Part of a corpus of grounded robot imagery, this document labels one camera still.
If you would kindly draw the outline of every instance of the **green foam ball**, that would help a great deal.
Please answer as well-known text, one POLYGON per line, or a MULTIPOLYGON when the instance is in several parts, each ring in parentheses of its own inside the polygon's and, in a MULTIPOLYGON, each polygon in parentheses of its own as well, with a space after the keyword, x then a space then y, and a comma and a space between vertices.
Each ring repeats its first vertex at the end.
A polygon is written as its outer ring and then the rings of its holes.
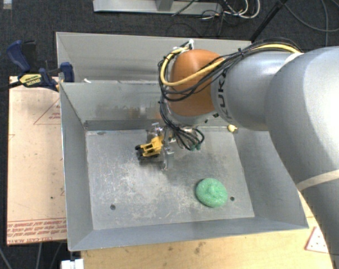
POLYGON ((215 178, 206 178, 199 182, 196 196, 200 202, 209 207, 220 207, 227 201, 226 188, 215 178))

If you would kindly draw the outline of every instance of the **dark carpet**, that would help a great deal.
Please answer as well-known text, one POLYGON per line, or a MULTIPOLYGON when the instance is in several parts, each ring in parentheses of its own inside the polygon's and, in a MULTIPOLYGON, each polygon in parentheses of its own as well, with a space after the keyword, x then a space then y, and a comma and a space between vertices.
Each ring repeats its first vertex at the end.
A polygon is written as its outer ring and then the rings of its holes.
MULTIPOLYGON (((12 0, 12 10, 3 9, 0 0, 0 86, 7 77, 19 69, 6 56, 6 48, 15 40, 36 40, 38 60, 47 60, 49 68, 56 65, 55 32, 103 33, 147 36, 203 37, 209 39, 248 40, 277 0, 261 0, 260 14, 252 20, 228 17, 202 22, 197 17, 148 15, 132 13, 93 13, 93 0, 12 0)), ((339 10, 325 0, 329 15, 329 28, 339 27, 339 10)), ((288 5, 299 17, 315 27, 325 27, 324 9, 320 0, 289 0, 288 5)), ((268 24, 259 39, 285 37, 297 43, 302 50, 312 50, 325 45, 325 33, 312 30, 298 22, 283 8, 268 24)), ((329 33, 328 45, 339 45, 339 31, 329 33)), ((0 246, 12 268, 35 268, 38 244, 7 247, 6 231, 7 197, 7 137, 8 93, 0 93, 0 246)), ((58 243, 44 243, 40 268, 49 268, 58 243)), ((58 262, 69 259, 63 245, 58 262)), ((0 269, 6 268, 0 256, 0 269)))

